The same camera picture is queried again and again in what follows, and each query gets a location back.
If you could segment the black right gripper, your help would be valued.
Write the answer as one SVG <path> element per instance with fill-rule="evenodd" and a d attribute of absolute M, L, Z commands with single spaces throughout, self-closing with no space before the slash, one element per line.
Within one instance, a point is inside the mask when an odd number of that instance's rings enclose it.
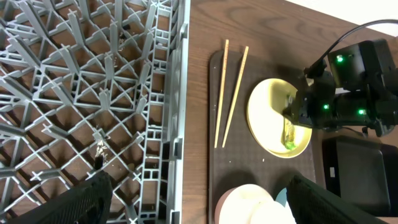
<path fill-rule="evenodd" d="M 366 78 L 360 89 L 336 93 L 330 72 L 314 78 L 314 83 L 296 92 L 282 115 L 294 125 L 325 131 L 344 126 L 361 126 L 363 133 L 373 129 L 381 137 L 397 126 L 397 96 L 377 78 Z"/>

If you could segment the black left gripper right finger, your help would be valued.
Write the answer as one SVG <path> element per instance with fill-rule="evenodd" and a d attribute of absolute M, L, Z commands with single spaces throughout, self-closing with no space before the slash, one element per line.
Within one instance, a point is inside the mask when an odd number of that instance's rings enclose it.
<path fill-rule="evenodd" d="M 297 223 L 384 223 L 300 174 L 287 185 L 287 202 Z"/>

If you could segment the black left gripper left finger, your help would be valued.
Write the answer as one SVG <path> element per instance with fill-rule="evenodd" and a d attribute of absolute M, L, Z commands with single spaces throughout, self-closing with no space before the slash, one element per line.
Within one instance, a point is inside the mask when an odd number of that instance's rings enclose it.
<path fill-rule="evenodd" d="M 112 196 L 110 176 L 105 171 L 100 171 L 58 197 L 8 222 L 15 224 L 104 224 L 109 218 Z"/>

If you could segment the light blue small bowl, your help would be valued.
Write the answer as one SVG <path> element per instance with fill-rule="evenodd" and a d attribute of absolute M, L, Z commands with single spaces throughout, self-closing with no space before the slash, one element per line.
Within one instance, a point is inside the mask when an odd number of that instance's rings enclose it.
<path fill-rule="evenodd" d="M 287 189 L 283 188 L 276 196 L 275 201 L 280 203 L 283 207 L 288 205 L 287 202 Z"/>

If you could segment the green snack wrapper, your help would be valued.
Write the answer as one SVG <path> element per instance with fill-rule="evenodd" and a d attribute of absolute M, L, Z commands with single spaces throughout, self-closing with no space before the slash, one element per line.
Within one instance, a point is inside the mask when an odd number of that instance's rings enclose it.
<path fill-rule="evenodd" d="M 284 115 L 284 128 L 282 135 L 282 143 L 286 150 L 292 151 L 296 148 L 295 145 L 295 126 L 294 124 Z"/>

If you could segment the wooden chopstick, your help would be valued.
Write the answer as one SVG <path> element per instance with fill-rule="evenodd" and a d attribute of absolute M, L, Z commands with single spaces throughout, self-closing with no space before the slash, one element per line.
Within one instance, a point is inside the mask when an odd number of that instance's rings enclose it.
<path fill-rule="evenodd" d="M 219 132 L 220 132 L 221 113 L 222 113 L 222 107 L 223 107 L 226 66 L 227 66 L 227 62 L 228 62 L 228 50 L 229 50 L 229 40 L 226 39 L 225 43 L 224 43 L 223 60 L 222 60 L 222 66 L 221 66 L 221 79 L 220 79 L 220 90 L 219 90 L 219 97 L 218 97 L 218 110 L 217 110 L 217 114 L 216 114 L 216 129 L 215 129 L 214 148 L 218 147 L 218 136 L 219 136 Z"/>
<path fill-rule="evenodd" d="M 240 65 L 239 72 L 238 72 L 238 77 L 237 77 L 236 84 L 235 84 L 235 89 L 234 89 L 234 93 L 233 93 L 233 99 L 231 101 L 231 106 L 230 106 L 229 113 L 228 113 L 228 119 L 227 119 L 227 122 L 226 122 L 226 129 L 225 129 L 225 132 L 224 132 L 222 148 L 225 147 L 226 140 L 228 138 L 229 128 L 231 126 L 231 121 L 232 121 L 232 118 L 233 118 L 233 113 L 234 113 L 234 109 L 235 109 L 235 106 L 236 106 L 236 101 L 237 101 L 237 98 L 238 98 L 238 95 L 239 95 L 239 88 L 241 86 L 241 80 L 243 78 L 244 68 L 245 68 L 247 57 L 248 57 L 248 51 L 249 51 L 249 47 L 245 46 L 243 57 L 242 57 L 242 60 L 241 60 L 241 65 Z"/>

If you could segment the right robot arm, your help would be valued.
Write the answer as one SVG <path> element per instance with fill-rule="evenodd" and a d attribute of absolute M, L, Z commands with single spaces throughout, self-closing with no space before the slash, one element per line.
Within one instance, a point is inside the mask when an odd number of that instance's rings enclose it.
<path fill-rule="evenodd" d="M 397 67 L 387 41 L 366 40 L 327 57 L 304 70 L 313 84 L 296 92 L 283 116 L 307 128 L 389 134 L 397 126 Z"/>

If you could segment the black flat waste tray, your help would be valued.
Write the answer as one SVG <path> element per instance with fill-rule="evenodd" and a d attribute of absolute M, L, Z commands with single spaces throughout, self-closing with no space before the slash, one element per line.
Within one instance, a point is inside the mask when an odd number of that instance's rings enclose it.
<path fill-rule="evenodd" d="M 337 136 L 322 141 L 326 189 L 375 217 L 397 216 L 397 148 Z"/>

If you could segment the yellow round plate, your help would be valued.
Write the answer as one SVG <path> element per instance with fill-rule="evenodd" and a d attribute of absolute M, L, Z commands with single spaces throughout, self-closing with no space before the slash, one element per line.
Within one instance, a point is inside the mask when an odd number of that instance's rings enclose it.
<path fill-rule="evenodd" d="M 310 144 L 312 130 L 295 127 L 293 149 L 284 146 L 284 120 L 282 111 L 287 107 L 287 97 L 295 97 L 296 87 L 289 82 L 268 78 L 259 82 L 248 99 L 246 116 L 251 134 L 257 143 L 270 154 L 283 159 L 297 157 Z"/>

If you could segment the pink small bowl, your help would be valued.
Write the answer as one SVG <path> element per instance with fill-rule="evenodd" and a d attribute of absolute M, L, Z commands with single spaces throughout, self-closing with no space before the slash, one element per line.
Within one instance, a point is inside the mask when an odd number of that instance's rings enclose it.
<path fill-rule="evenodd" d="M 290 207 L 275 201 L 270 193 L 255 184 L 226 191 L 218 200 L 215 224 L 289 224 L 295 223 Z"/>

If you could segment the dark brown serving tray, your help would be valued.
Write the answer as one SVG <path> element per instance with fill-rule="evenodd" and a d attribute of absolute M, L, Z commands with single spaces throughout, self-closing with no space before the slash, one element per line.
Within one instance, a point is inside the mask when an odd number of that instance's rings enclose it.
<path fill-rule="evenodd" d="M 254 87 L 267 78 L 280 78 L 296 88 L 304 86 L 302 71 L 294 67 L 268 62 L 249 56 L 238 93 L 234 115 L 227 141 L 222 143 L 234 86 L 241 64 L 242 54 L 230 51 L 224 84 L 224 99 L 220 132 L 215 133 L 218 111 L 218 95 L 223 64 L 223 50 L 216 51 L 209 59 L 209 153 L 208 153 L 208 223 L 214 223 L 214 211 L 220 197 L 229 189 L 243 184 L 257 184 L 271 195 L 285 186 L 296 172 L 318 182 L 313 161 L 312 146 L 292 159 L 273 156 L 263 149 L 251 134 L 246 119 L 249 95 Z"/>

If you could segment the grey plastic dish rack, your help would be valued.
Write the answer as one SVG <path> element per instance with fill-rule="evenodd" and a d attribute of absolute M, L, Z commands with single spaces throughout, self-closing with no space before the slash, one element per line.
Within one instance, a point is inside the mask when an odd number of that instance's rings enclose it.
<path fill-rule="evenodd" d="M 189 1 L 1 2 L 1 222 L 111 176 L 109 223 L 182 221 Z"/>

